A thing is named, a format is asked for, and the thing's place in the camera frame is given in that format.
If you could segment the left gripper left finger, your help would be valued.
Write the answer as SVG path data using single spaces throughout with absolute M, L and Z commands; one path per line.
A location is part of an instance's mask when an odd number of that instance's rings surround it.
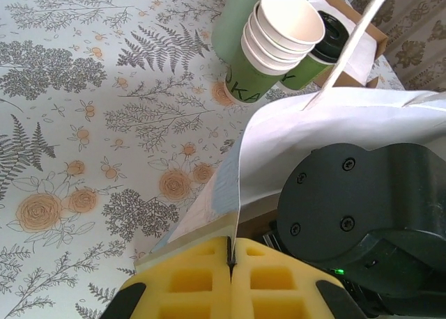
M 230 318 L 228 237 L 216 237 L 137 268 L 101 318 Z

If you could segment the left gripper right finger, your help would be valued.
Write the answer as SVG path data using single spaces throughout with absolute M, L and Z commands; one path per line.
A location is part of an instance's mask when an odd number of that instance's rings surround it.
M 341 282 L 246 238 L 236 240 L 232 318 L 365 318 Z

